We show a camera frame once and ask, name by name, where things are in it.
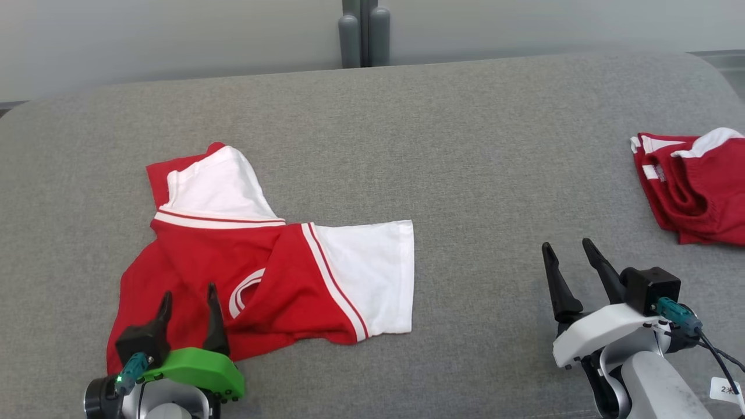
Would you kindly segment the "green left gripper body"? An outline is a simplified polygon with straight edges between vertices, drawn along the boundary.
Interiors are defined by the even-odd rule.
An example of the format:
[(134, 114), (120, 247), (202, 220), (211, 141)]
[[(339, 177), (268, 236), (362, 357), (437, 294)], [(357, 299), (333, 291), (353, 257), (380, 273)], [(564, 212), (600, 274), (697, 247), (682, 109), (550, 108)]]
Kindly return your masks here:
[(218, 393), (226, 401), (240, 400), (246, 393), (246, 380), (228, 356), (196, 347), (171, 351), (159, 368), (141, 376), (144, 382), (161, 379)]

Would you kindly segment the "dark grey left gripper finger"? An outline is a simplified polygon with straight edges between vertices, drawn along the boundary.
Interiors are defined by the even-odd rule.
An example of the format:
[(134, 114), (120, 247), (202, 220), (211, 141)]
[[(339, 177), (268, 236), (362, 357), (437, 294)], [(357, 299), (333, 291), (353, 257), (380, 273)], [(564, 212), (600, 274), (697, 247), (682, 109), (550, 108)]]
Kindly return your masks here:
[(157, 309), (154, 320), (152, 321), (152, 336), (158, 339), (165, 339), (168, 324), (171, 320), (173, 306), (173, 296), (171, 291), (163, 294), (162, 300)]
[(203, 341), (203, 349), (230, 356), (230, 345), (224, 329), (222, 308), (218, 297), (216, 284), (208, 284), (208, 329), (207, 337)]

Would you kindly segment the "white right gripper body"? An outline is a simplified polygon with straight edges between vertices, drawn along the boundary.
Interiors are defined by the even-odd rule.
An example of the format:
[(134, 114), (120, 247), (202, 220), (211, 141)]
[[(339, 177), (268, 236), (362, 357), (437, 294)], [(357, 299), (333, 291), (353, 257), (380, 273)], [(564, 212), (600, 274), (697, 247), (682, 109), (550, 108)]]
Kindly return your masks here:
[(661, 356), (671, 347), (665, 332), (670, 324), (662, 317), (645, 317), (625, 303), (600, 308), (574, 322), (553, 342), (553, 357), (559, 368), (579, 364), (581, 358), (601, 351), (603, 363), (624, 363), (632, 355), (650, 351)]

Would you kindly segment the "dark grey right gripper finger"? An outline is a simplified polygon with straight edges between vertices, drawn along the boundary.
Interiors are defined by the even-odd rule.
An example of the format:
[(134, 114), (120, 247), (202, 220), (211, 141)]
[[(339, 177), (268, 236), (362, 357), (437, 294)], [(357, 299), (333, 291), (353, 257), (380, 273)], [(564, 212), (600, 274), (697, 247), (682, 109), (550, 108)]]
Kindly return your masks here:
[(625, 302), (626, 287), (622, 283), (617, 270), (599, 251), (598, 247), (589, 238), (583, 238), (582, 245), (591, 267), (596, 270), (610, 304)]
[(558, 324), (572, 324), (582, 317), (584, 307), (567, 286), (559, 269), (559, 260), (549, 242), (542, 244), (542, 257), (555, 321)]

